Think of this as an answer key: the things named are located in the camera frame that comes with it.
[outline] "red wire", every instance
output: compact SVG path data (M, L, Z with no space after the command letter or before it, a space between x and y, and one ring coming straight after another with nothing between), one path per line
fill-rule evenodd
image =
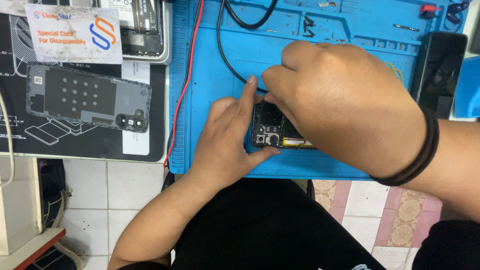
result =
M177 103L177 108L175 109L175 115L173 116L173 125L172 125L172 130L173 130L173 133L172 133L172 143L171 143L171 146L168 150L168 153L167 153L167 157L165 158L165 161L163 161L163 167L165 167L166 163L167 163L167 160L170 156L170 153L172 152L172 149L173 149L173 144L175 143L175 127L177 125L177 116L178 116L178 113L179 113L179 108L180 108L180 104L181 104L181 101L183 99L183 95L185 94L185 90L187 89L188 87L188 83L190 82L190 78L192 76L192 65L193 65L193 49L195 48L195 40L197 38L197 31L198 31L198 25L200 25L200 21L202 19L202 12L204 10L204 0L200 0L200 12L198 14L198 22L196 25L194 25L195 29L194 29L194 33L193 33L193 40L192 40L192 49L190 50L190 65L189 65L189 70L188 70L188 76L187 76L187 82L185 84L185 87L182 89L181 91L181 95L180 95L180 98L179 98L179 101Z

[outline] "qr code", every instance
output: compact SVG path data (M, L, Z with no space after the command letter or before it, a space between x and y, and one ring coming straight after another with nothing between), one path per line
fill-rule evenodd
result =
M35 83L38 84L38 85L43 84L43 78L35 76Z

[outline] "white cable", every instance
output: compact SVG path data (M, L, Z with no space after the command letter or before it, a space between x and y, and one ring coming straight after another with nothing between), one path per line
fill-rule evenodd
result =
M13 142L12 142L12 130L10 129L10 122L8 120L7 108L5 107L5 102L3 102L3 97L0 94L0 108L3 112L3 119L5 120L5 126L7 127L7 136L8 136L8 153L10 155L10 180L8 182L1 184L0 187L4 187L10 184L15 177L15 160L13 159Z

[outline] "black wristband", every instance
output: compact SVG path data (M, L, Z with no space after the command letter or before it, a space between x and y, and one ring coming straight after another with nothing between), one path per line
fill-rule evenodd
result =
M438 119L427 109L422 109L427 123L427 136L418 156L414 161L401 172L388 178L370 177L384 185L399 186L410 182L417 177L430 164L435 156L440 138L440 129L438 128Z

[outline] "hand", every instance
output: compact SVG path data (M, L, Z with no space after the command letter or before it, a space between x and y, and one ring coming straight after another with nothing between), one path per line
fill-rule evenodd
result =
M212 103L189 170L198 185L219 191L270 156L280 154L274 147L264 147L251 154L243 148L253 105L263 99L262 95L255 95L257 84L257 78L251 75L240 99L225 97Z
M425 140L423 113L378 58L348 44L295 41L262 78L297 130L331 157L376 177L407 167Z

